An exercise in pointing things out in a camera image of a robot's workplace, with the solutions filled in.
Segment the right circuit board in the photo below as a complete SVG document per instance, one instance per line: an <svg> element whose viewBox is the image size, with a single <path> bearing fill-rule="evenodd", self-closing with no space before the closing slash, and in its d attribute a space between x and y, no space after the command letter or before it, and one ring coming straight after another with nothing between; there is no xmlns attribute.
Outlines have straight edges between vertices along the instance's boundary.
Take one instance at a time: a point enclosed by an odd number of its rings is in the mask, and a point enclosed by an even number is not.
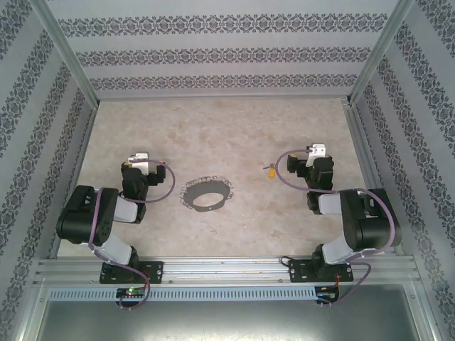
<svg viewBox="0 0 455 341"><path fill-rule="evenodd" d="M334 303L339 299L340 290L338 286L317 286L315 287L316 298L322 303Z"/></svg>

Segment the left circuit board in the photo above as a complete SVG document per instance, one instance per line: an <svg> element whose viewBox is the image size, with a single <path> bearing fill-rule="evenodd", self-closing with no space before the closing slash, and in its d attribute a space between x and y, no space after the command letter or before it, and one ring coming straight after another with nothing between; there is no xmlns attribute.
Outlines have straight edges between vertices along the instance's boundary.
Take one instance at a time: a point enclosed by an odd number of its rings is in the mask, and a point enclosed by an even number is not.
<svg viewBox="0 0 455 341"><path fill-rule="evenodd" d="M116 301L126 303L138 303L142 301L146 293L144 287L118 288L116 290Z"/></svg>

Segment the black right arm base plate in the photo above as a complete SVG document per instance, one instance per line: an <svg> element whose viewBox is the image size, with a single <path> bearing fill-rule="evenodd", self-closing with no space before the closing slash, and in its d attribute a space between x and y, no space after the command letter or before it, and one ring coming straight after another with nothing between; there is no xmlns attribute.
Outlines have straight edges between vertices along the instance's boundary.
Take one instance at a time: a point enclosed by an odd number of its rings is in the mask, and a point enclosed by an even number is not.
<svg viewBox="0 0 455 341"><path fill-rule="evenodd" d="M339 280L353 282L352 268L347 264L330 265L310 259L292 259L288 262L292 283L329 283Z"/></svg>

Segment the aluminium frame post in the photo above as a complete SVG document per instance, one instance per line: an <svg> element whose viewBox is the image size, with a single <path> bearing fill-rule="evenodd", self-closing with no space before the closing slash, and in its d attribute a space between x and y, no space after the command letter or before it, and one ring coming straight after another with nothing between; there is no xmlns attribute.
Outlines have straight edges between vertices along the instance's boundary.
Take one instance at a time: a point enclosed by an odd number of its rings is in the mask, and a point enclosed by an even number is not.
<svg viewBox="0 0 455 341"><path fill-rule="evenodd" d="M373 76L376 67L381 61L383 55L386 53L394 35L401 26L414 2L415 0L397 0L396 6L390 14L390 17L377 40L377 43L373 47L371 54L366 60L366 63L360 71L358 79L348 96L348 103L350 106L353 106L362 95L363 90L370 81L370 78Z"/></svg>
<svg viewBox="0 0 455 341"><path fill-rule="evenodd" d="M78 60L75 51L70 46L58 20L52 13L46 0L28 0L33 11L36 13L44 29L50 36L57 48L61 58L68 66L69 71L75 78L78 87L81 89L85 99L93 106L98 108L100 100L86 75L83 67Z"/></svg>

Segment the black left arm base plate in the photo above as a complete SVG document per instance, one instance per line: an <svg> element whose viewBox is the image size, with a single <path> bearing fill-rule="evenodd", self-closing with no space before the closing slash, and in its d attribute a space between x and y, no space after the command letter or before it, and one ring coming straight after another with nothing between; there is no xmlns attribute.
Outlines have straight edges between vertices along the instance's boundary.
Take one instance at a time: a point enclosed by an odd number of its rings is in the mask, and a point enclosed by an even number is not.
<svg viewBox="0 0 455 341"><path fill-rule="evenodd" d="M140 261L137 270L149 279L150 284L160 284L164 273L162 261ZM99 282L101 284L142 284L144 279L135 272L122 267L102 264Z"/></svg>

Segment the circuit board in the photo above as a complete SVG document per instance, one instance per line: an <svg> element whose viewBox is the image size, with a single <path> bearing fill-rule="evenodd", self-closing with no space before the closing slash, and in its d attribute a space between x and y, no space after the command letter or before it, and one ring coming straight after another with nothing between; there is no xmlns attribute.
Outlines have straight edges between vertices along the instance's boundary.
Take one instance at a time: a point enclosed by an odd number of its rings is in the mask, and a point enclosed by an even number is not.
<svg viewBox="0 0 455 341"><path fill-rule="evenodd" d="M138 303L142 301L146 293L144 287L118 288L116 290L116 301L126 303Z"/></svg>
<svg viewBox="0 0 455 341"><path fill-rule="evenodd" d="M322 303L334 303L339 299L340 290L338 286L317 286L315 287L316 298Z"/></svg>

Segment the grey metal sheet panel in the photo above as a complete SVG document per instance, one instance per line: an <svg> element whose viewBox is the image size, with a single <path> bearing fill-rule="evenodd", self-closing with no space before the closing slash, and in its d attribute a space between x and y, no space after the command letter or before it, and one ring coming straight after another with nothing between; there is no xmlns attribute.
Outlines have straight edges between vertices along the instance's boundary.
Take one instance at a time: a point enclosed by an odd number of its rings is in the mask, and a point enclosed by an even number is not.
<svg viewBox="0 0 455 341"><path fill-rule="evenodd" d="M341 303L57 301L32 292L14 341L441 341L413 284L364 285Z"/></svg>

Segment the aluminium frame rail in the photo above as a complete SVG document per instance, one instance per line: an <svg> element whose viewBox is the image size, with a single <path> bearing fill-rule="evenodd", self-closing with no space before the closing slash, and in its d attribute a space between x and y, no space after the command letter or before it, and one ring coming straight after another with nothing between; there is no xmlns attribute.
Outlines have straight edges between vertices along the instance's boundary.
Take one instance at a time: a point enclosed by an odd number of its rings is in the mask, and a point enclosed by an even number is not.
<svg viewBox="0 0 455 341"><path fill-rule="evenodd" d="M139 96L139 97L100 97L98 102L135 102L135 101L161 101L161 100L202 100L202 99L339 99L349 102L348 95L334 94L207 94L207 95L164 95L164 96Z"/></svg>
<svg viewBox="0 0 455 341"><path fill-rule="evenodd" d="M64 205L67 204L68 200L70 199L70 196L72 195L72 192L74 191L74 189L75 189L75 187L77 185L77 180L78 180L78 178L80 176L80 171L81 171L81 168L82 168L83 159L84 159L85 154L86 154L87 146L88 146L89 140L90 140L90 134L92 133L93 124L94 124L95 117L96 117L98 109L99 109L99 105L97 104L93 108L93 110L90 112L90 115L89 115L89 117L87 119L84 131L83 131L82 139L80 141L80 145L77 148L77 155L76 155L76 158L75 158L75 163L74 163L73 168L72 168L71 173L70 173L70 182L69 182L69 184L67 186L67 189L65 191L65 197L64 197L64 201L63 201ZM47 259L55 259L57 257L57 254L58 254L58 249L59 249L59 246L60 246L60 239L57 236L56 226L57 226L57 223L55 223L53 225L52 238L50 240L48 253L45 256Z"/></svg>
<svg viewBox="0 0 455 341"><path fill-rule="evenodd" d="M348 102L341 102L367 190L370 192L376 189L383 190L375 167L373 154L357 111ZM402 240L401 227L392 209L387 193L383 190L380 194L375 193L375 195L384 204L381 205L373 198L375 207L380 211L380 217L366 218L368 226L365 233L367 237L374 237L375 241L379 241L380 244L377 247L364 248L362 254L365 256L382 253L390 247L397 247Z"/></svg>

